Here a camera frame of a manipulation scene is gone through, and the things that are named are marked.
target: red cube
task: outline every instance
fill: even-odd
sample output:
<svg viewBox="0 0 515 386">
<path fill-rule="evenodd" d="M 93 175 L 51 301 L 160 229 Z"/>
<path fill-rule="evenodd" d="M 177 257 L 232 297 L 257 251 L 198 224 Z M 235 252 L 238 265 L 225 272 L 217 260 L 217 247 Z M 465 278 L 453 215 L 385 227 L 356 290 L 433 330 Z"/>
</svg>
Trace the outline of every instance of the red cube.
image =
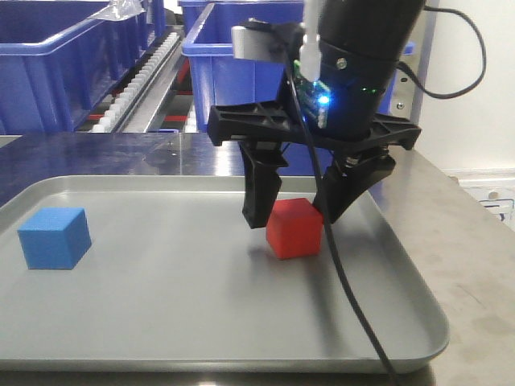
<svg viewBox="0 0 515 386">
<path fill-rule="evenodd" d="M 316 255 L 322 226 L 322 215 L 307 199 L 283 199 L 274 204 L 266 239 L 279 259 Z"/>
</svg>

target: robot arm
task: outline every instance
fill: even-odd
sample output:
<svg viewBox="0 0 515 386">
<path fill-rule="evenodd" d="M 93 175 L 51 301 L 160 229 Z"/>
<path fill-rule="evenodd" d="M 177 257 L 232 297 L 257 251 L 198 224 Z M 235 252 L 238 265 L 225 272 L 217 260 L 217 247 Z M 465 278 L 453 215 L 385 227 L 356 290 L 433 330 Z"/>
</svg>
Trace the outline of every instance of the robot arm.
<svg viewBox="0 0 515 386">
<path fill-rule="evenodd" d="M 277 197 L 277 169 L 287 166 L 282 143 L 305 142 L 301 119 L 315 145 L 334 154 L 323 177 L 333 223 L 359 195 L 391 174 L 395 161 L 388 155 L 389 145 L 413 147 L 420 133 L 416 125 L 376 111 L 424 3 L 326 0 L 317 10 L 318 0 L 306 0 L 305 28 L 251 20 L 233 29 L 236 57 L 282 61 L 289 75 L 276 101 L 213 106 L 209 117 L 213 144 L 240 143 L 243 213 L 251 228 L 266 226 Z M 319 18 L 313 11 L 321 11 Z M 318 34 L 313 27 L 317 20 Z M 294 83 L 293 92 L 289 82 Z M 319 201 L 315 197 L 314 205 Z"/>
</svg>

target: black cable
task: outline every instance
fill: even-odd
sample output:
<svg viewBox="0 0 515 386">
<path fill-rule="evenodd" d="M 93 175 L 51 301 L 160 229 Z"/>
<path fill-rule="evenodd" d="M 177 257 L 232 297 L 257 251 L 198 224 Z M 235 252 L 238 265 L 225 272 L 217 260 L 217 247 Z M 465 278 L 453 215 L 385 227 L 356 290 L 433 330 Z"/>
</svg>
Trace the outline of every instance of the black cable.
<svg viewBox="0 0 515 386">
<path fill-rule="evenodd" d="M 429 95 L 430 97 L 436 98 L 436 99 L 452 99 L 456 97 L 461 97 L 462 95 L 465 95 L 468 92 L 471 92 L 474 88 L 478 86 L 479 83 L 484 78 L 484 74 L 486 73 L 486 67 L 487 67 L 487 55 L 486 55 L 486 46 L 484 44 L 483 36 L 481 35 L 481 32 L 477 25 L 463 12 L 460 10 L 453 10 L 451 8 L 434 8 L 433 6 L 424 6 L 424 10 L 430 11 L 430 12 L 443 12 L 447 14 L 455 14 L 459 17 L 461 17 L 467 24 L 474 30 L 476 33 L 476 36 L 480 42 L 481 46 L 481 55 L 483 58 L 483 69 L 481 71 L 480 76 L 474 81 L 471 85 L 464 88 L 463 90 L 457 91 L 457 92 L 451 92 L 449 94 L 438 94 L 436 92 L 428 91 L 423 85 L 422 82 L 418 79 L 418 77 L 415 75 L 413 70 L 404 62 L 399 62 L 397 65 L 397 68 L 404 72 L 408 77 L 415 83 L 415 85 L 420 88 L 425 94 Z"/>
<path fill-rule="evenodd" d="M 288 150 L 290 145 L 291 145 L 291 142 L 288 142 L 287 144 L 285 144 L 285 146 L 281 150 L 281 154 L 284 154 Z"/>
<path fill-rule="evenodd" d="M 288 84 L 290 85 L 290 90 L 293 96 L 293 101 L 295 103 L 295 110 L 299 116 L 299 123 L 301 128 L 303 129 L 303 136 L 304 140 L 307 145 L 307 149 L 309 151 L 310 159 L 311 159 L 311 165 L 313 167 L 313 173 L 315 175 L 315 182 L 316 182 L 316 190 L 320 197 L 320 209 L 322 211 L 322 217 L 323 217 L 323 228 L 325 230 L 325 236 L 328 240 L 329 250 L 331 251 L 331 257 L 332 261 L 335 265 L 336 272 L 338 273 L 338 278 L 340 279 L 340 283 L 344 289 L 345 295 L 347 295 L 348 302 L 350 303 L 352 309 L 354 310 L 354 313 L 356 314 L 358 320 L 360 321 L 361 326 L 363 327 L 363 330 L 369 337 L 370 343 L 372 344 L 374 350 L 376 351 L 377 355 L 379 356 L 379 359 L 381 360 L 383 366 L 385 367 L 386 371 L 388 372 L 389 378 L 394 386 L 401 386 L 401 383 L 399 382 L 398 375 L 395 372 L 395 369 L 393 368 L 393 365 L 391 364 L 388 356 L 385 353 L 385 350 L 383 349 L 381 343 L 379 342 L 379 339 L 377 338 L 372 326 L 370 326 L 370 323 L 368 319 L 365 317 L 365 314 L 363 310 L 360 307 L 359 302 L 356 299 L 356 296 L 354 295 L 354 292 L 352 291 L 352 287 L 347 279 L 347 274 L 345 273 L 344 267 L 341 264 L 340 260 L 340 254 L 338 253 L 338 248 L 336 247 L 335 237 L 332 232 L 331 224 L 329 223 L 329 209 L 328 209 L 328 202 L 327 202 L 327 195 L 325 192 L 325 189 L 323 187 L 322 183 L 322 172 L 320 170 L 320 163 L 318 156 L 315 151 L 315 143 L 313 142 L 313 137 L 311 136 L 311 133 L 309 129 L 307 128 L 306 121 L 304 120 L 304 116 L 302 113 L 302 110 L 300 108 L 299 99 L 297 97 L 297 90 L 295 89 L 295 83 L 294 83 L 294 76 L 291 69 L 291 62 L 290 58 L 286 55 L 286 76 L 288 79 Z"/>
</svg>

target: gray tray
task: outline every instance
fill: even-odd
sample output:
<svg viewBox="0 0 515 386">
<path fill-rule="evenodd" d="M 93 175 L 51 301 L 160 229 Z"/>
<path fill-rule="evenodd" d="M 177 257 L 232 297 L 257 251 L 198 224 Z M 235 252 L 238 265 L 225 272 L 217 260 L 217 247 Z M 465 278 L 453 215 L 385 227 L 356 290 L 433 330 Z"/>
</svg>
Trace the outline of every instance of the gray tray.
<svg viewBox="0 0 515 386">
<path fill-rule="evenodd" d="M 332 267 L 277 260 L 241 215 L 242 178 L 70 176 L 0 208 L 0 370 L 383 372 Z M 312 197 L 284 178 L 280 199 Z M 28 270 L 17 228 L 86 209 L 72 271 Z M 394 366 L 440 353 L 447 321 L 369 195 L 334 226 L 349 280 Z"/>
</svg>

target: blue led light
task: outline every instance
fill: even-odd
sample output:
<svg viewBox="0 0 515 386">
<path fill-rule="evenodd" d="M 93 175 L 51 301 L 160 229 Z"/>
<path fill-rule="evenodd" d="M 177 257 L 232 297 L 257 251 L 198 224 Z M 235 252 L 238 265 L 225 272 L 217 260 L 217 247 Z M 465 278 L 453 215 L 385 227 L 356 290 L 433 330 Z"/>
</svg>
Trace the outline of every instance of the blue led light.
<svg viewBox="0 0 515 386">
<path fill-rule="evenodd" d="M 321 105 L 329 105 L 329 102 L 331 102 L 331 98 L 327 95 L 322 95 L 319 97 L 319 104 Z"/>
</svg>

